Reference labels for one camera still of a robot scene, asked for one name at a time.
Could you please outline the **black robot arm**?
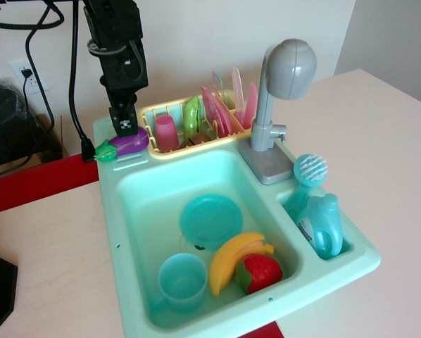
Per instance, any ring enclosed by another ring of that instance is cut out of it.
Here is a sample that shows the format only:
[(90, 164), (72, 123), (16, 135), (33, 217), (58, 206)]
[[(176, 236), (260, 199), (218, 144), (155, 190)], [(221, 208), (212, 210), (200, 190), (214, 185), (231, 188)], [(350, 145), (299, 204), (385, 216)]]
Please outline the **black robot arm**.
[(85, 1), (87, 48), (99, 59), (117, 136), (138, 134), (136, 92), (148, 86), (139, 9), (133, 1)]

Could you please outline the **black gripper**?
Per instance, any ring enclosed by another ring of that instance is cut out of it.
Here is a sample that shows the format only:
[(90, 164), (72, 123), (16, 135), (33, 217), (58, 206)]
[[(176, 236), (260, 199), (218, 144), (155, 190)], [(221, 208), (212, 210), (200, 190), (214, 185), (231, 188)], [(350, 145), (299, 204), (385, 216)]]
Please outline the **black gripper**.
[(102, 84), (111, 103), (109, 113), (118, 137), (138, 134), (136, 92), (148, 86), (144, 47), (130, 40), (118, 54), (100, 56)]

